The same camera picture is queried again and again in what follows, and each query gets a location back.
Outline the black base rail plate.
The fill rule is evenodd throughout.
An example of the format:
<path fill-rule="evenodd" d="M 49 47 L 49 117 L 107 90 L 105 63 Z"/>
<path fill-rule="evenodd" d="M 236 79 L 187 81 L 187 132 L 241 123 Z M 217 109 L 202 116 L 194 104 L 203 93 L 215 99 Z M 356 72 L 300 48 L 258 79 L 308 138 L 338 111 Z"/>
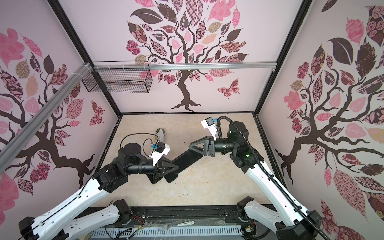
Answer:
<path fill-rule="evenodd" d="M 242 236 L 219 237 L 173 237 L 139 238 L 130 236 L 127 240 L 276 240 L 274 232 L 255 220 L 246 220 L 245 214 L 237 205 L 212 206 L 171 206 L 171 207 L 132 207 L 132 218 L 126 223 L 114 223 L 100 228 L 156 227 L 168 230 L 171 227 L 189 226 L 240 226 Z M 84 234 L 82 240 L 91 240 L 94 231 Z"/>

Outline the crushed green drink can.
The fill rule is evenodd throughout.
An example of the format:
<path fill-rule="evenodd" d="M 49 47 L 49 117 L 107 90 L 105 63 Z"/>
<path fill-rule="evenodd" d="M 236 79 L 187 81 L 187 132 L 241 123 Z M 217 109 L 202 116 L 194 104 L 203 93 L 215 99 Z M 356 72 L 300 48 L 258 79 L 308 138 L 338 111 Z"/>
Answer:
<path fill-rule="evenodd" d="M 158 128 L 156 130 L 156 136 L 158 137 L 158 141 L 164 143 L 165 142 L 165 130 L 162 128 Z"/>

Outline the aluminium rail back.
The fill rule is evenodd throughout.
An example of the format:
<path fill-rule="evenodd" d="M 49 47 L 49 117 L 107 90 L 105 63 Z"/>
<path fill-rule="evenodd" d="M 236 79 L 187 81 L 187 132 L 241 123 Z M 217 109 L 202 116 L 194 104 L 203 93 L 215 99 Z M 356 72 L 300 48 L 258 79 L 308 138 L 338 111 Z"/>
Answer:
<path fill-rule="evenodd" d="M 96 65 L 95 70 L 148 70 L 148 71 L 168 71 L 168 70 L 213 70 L 213 69 L 275 69 L 275 62 L 241 62 L 241 63 L 197 63 L 197 64 L 121 64 L 113 65 L 105 62 L 103 65 Z"/>

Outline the aluminium rail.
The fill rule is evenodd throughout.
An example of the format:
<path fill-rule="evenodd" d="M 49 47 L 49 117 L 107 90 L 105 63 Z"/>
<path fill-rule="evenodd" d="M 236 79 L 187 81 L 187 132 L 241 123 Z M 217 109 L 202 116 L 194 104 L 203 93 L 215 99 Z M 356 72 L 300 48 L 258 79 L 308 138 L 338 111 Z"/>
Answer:
<path fill-rule="evenodd" d="M 3 173 L 10 163 L 16 158 L 19 152 L 38 132 L 45 121 L 53 114 L 55 109 L 64 101 L 65 97 L 75 88 L 75 86 L 89 74 L 92 67 L 89 63 L 83 63 L 67 80 L 63 86 L 54 94 L 49 101 L 35 114 L 32 119 L 21 129 L 9 144 L 1 151 L 1 173 Z"/>
<path fill-rule="evenodd" d="M 241 62 L 241 63 L 197 63 L 197 64 L 121 64 L 113 65 L 105 62 L 103 65 L 96 65 L 95 70 L 148 70 L 148 71 L 168 71 L 168 70 L 213 70 L 213 69 L 275 69 L 275 62 Z"/>

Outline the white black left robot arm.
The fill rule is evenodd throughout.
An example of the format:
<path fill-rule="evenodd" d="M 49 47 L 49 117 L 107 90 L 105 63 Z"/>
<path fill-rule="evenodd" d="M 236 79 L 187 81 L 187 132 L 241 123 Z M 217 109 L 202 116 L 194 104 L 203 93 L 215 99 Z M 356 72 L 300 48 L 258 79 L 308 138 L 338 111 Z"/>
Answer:
<path fill-rule="evenodd" d="M 129 181 L 131 175 L 148 175 L 153 184 L 179 169 L 164 158 L 170 151 L 162 142 L 155 146 L 150 158 L 142 155 L 142 147 L 129 143 L 118 150 L 111 163 L 97 171 L 76 193 L 47 213 L 26 217 L 19 223 L 24 240 L 74 240 L 86 233 L 118 221 L 128 221 L 132 211 L 126 201 L 118 200 L 111 206 L 78 216 L 98 200 L 111 194 Z"/>

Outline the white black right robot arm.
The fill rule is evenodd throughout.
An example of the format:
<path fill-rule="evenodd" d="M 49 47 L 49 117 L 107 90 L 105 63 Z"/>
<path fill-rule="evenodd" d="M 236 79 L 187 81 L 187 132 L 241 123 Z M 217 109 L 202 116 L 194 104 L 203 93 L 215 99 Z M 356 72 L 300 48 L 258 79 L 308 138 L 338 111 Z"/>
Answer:
<path fill-rule="evenodd" d="M 207 118 L 201 122 L 209 137 L 190 143 L 189 149 L 203 156 L 229 154 L 234 164 L 252 179 L 270 200 L 274 209 L 252 198 L 238 203 L 242 219 L 261 223 L 279 240 L 314 240 L 322 231 L 322 218 L 298 202 L 274 176 L 259 152 L 252 147 L 249 133 L 241 122 L 228 117 Z"/>

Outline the black smartphone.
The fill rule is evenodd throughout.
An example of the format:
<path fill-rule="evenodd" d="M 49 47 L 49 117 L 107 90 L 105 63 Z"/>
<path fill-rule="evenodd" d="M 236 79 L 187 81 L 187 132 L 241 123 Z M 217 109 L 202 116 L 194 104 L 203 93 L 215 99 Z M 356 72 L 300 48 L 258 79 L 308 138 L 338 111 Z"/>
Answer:
<path fill-rule="evenodd" d="M 181 155 L 179 155 L 177 158 L 172 160 L 170 163 L 172 165 L 178 166 L 179 168 L 167 175 L 164 176 L 165 180 L 170 184 L 174 180 L 176 180 L 179 176 L 179 173 L 186 170 L 188 167 L 196 163 L 198 160 L 200 160 L 203 157 L 202 154 L 197 153 L 193 150 L 187 150 Z"/>

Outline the aluminium rail left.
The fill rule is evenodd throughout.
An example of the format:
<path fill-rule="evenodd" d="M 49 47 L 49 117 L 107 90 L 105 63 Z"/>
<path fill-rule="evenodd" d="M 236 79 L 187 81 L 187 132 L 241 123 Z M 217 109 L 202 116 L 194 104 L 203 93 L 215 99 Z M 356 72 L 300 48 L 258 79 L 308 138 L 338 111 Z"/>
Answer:
<path fill-rule="evenodd" d="M 9 144 L 1 151 L 1 173 L 3 173 L 10 163 L 16 158 L 19 152 L 38 132 L 45 121 L 53 114 L 55 109 L 64 101 L 65 97 L 75 88 L 75 86 L 89 74 L 92 67 L 89 63 L 83 63 L 67 80 L 63 86 L 54 94 L 49 101 L 35 114 L 32 119 L 21 129 Z"/>

